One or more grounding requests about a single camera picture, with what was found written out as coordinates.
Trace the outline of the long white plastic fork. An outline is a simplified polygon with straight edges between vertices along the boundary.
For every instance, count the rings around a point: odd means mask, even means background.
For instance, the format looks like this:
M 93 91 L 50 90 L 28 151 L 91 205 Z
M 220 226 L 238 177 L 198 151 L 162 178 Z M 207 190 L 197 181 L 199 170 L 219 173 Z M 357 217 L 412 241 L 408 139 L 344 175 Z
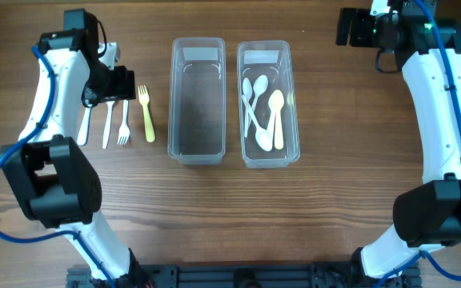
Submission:
M 113 114 L 115 101 L 106 102 L 106 105 L 107 105 L 107 114 L 106 114 L 106 121 L 105 121 L 103 138 L 102 138 L 102 148 L 103 149 L 106 149 L 108 147 L 108 142 L 110 140 L 112 114 Z

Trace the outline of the cream yellow plastic fork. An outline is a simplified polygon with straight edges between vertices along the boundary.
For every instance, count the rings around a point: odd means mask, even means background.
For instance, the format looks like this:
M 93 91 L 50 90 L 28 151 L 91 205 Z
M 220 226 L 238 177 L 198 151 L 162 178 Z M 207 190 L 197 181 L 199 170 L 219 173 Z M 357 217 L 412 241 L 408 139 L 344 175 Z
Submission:
M 148 142 L 154 142 L 155 132 L 149 110 L 150 95 L 148 94 L 147 88 L 144 85 L 138 86 L 138 100 L 142 105 L 146 140 Z

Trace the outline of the white fork tines down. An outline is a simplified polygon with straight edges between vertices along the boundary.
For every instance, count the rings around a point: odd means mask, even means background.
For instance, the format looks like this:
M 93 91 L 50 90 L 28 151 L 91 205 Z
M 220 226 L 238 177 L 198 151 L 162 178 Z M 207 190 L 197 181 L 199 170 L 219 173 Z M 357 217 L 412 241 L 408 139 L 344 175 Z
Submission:
M 130 127 L 128 125 L 129 105 L 128 100 L 123 101 L 122 124 L 118 131 L 118 144 L 120 146 L 125 146 L 130 139 Z

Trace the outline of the pale blue plastic fork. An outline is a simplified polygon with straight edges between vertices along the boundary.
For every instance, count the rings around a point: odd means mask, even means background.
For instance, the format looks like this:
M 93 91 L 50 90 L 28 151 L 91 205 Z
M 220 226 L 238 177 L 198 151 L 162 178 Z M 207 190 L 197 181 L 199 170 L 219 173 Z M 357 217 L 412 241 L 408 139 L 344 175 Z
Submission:
M 85 146 L 87 144 L 90 129 L 91 108 L 86 108 L 83 114 L 81 126 L 79 128 L 77 144 Z

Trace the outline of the cream yellow plastic spoon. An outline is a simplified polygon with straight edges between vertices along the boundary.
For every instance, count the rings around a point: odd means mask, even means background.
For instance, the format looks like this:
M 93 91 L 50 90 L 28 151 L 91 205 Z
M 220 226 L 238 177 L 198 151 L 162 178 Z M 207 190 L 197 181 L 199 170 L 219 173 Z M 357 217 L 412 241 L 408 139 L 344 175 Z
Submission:
M 284 105 L 284 97 L 281 90 L 275 90 L 269 99 L 271 113 L 275 116 L 274 146 L 276 150 L 283 149 L 283 128 L 281 110 Z

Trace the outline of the translucent white spoon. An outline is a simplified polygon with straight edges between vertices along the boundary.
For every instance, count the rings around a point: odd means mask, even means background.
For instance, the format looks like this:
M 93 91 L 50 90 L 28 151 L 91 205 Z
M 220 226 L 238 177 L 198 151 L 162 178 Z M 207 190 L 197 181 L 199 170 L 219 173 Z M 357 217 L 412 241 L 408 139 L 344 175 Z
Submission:
M 249 80 L 249 78 L 244 78 L 243 79 L 243 84 L 242 84 L 242 89 L 243 89 L 243 96 L 245 97 L 245 122 L 244 122 L 244 137 L 246 138 L 248 135 L 248 129 L 249 129 L 249 114 L 248 114 L 248 106 L 250 105 L 250 100 L 252 97 L 252 85 Z

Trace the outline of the white spoon bowl down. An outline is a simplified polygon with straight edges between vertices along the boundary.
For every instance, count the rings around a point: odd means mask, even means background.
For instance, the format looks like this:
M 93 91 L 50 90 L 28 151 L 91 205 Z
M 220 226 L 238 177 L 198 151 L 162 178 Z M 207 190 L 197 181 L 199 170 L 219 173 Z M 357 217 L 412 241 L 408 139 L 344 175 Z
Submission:
M 265 151 L 271 151 L 273 147 L 273 138 L 268 130 L 263 129 L 259 123 L 255 114 L 251 111 L 251 105 L 247 101 L 247 97 L 245 95 L 242 96 L 243 103 L 245 105 L 247 115 L 251 118 L 252 122 L 255 124 L 256 132 L 255 132 L 255 139 L 258 143 L 259 147 Z

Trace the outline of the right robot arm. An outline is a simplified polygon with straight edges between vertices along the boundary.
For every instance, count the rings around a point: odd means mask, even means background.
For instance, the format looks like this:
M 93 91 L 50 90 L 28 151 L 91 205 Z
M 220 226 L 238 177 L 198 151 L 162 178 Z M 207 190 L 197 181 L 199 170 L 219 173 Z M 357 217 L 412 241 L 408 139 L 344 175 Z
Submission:
M 415 106 L 423 183 L 399 195 L 392 225 L 357 251 L 357 283 L 385 286 L 421 258 L 461 242 L 461 31 L 433 1 L 343 8 L 336 44 L 393 54 Z

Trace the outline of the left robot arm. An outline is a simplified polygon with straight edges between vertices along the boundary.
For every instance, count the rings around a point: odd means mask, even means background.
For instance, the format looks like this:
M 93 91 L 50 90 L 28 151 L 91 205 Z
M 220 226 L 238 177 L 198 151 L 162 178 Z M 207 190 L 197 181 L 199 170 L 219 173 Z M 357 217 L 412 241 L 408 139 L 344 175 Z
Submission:
M 34 105 L 18 141 L 1 148 L 0 171 L 24 215 L 82 255 L 93 286 L 151 286 L 102 214 L 100 179 L 75 140 L 81 107 L 134 99 L 134 72 L 118 64 L 118 47 L 84 9 L 66 11 L 62 30 L 42 34 L 32 51 L 40 67 Z

